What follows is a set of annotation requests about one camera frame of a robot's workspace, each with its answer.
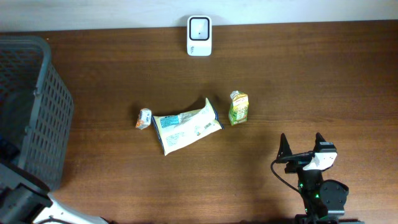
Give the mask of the yellow snack bag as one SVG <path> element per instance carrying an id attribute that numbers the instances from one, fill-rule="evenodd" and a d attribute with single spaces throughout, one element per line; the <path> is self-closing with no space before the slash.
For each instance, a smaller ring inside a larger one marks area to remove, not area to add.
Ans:
<path id="1" fill-rule="evenodd" d="M 201 109 L 177 115 L 152 116 L 152 123 L 165 156 L 224 129 L 208 98 L 205 98 L 205 106 Z"/>

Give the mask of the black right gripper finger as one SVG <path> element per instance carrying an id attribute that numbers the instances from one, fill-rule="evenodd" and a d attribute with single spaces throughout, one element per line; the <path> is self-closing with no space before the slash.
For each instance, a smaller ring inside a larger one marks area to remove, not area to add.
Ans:
<path id="1" fill-rule="evenodd" d="M 284 133 L 280 136 L 280 146 L 277 153 L 277 159 L 283 159 L 285 157 L 291 156 L 292 151 L 290 149 L 289 143 Z"/>
<path id="2" fill-rule="evenodd" d="M 321 151 L 324 148 L 322 142 L 325 142 L 325 139 L 320 133 L 316 133 L 314 151 Z"/>

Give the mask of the small orange white packet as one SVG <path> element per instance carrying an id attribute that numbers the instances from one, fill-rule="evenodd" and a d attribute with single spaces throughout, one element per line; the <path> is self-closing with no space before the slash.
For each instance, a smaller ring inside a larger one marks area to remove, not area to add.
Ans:
<path id="1" fill-rule="evenodd" d="M 151 125 L 152 121 L 152 111 L 148 108 L 143 108 L 140 110 L 138 119 L 136 122 L 136 128 L 145 129 Z"/>

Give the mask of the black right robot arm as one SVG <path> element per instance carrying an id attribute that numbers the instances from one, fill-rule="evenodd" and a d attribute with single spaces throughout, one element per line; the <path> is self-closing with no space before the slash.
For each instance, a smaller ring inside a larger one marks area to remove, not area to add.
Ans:
<path id="1" fill-rule="evenodd" d="M 360 220 L 342 220 L 349 187 L 337 180 L 325 180 L 322 173 L 333 166 L 337 150 L 320 133 L 315 135 L 313 150 L 294 154 L 284 133 L 280 136 L 279 150 L 272 161 L 271 172 L 302 198 L 304 214 L 294 217 L 295 223 L 361 223 Z M 297 174 L 297 186 L 289 184 L 274 170 L 274 164 L 284 164 L 286 174 Z"/>

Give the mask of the green drink carton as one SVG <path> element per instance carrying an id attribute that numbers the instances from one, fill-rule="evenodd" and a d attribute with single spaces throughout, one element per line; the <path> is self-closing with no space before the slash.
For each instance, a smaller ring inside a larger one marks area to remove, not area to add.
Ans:
<path id="1" fill-rule="evenodd" d="M 231 92 L 230 98 L 232 103 L 228 113 L 229 122 L 232 126 L 246 122 L 248 120 L 248 95 L 235 90 Z"/>

